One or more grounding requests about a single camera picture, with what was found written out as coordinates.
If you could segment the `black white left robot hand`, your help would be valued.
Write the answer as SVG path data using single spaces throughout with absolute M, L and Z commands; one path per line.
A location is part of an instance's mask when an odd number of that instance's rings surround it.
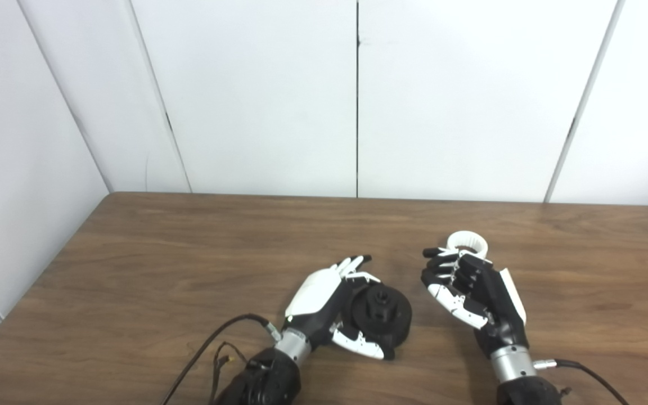
M 369 261 L 369 255 L 350 256 L 309 274 L 285 310 L 285 324 L 275 350 L 296 366 L 329 343 L 360 356 L 393 361 L 394 349 L 377 343 L 352 321 L 339 318 L 358 290 L 383 286 L 378 277 L 361 269 Z

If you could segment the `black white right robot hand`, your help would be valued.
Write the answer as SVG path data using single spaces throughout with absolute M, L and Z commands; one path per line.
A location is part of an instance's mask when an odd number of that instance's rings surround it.
M 525 333 L 525 309 L 509 270 L 470 251 L 426 248 L 422 284 L 454 318 L 473 328 L 486 357 L 517 346 L 530 348 Z

